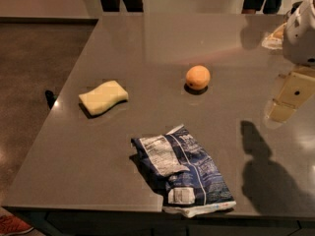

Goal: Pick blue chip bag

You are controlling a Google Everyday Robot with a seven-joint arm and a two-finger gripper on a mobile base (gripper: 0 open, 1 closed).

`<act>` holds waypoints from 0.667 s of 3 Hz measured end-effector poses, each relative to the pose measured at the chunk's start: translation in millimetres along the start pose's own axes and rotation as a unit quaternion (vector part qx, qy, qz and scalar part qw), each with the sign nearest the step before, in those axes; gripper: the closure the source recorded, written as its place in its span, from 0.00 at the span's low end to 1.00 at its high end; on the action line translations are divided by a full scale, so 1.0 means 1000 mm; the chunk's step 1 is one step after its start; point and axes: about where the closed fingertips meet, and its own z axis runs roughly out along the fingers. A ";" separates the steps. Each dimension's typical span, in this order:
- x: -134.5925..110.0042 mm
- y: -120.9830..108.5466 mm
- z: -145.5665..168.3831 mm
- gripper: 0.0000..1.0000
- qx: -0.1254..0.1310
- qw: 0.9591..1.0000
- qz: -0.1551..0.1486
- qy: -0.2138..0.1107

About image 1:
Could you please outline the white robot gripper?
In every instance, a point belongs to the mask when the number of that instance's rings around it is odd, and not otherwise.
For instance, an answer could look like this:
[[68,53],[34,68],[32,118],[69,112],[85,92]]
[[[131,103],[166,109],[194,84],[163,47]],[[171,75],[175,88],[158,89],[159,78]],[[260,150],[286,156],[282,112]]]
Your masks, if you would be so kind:
[[304,0],[288,18],[283,31],[283,57],[293,64],[315,66],[314,0]]

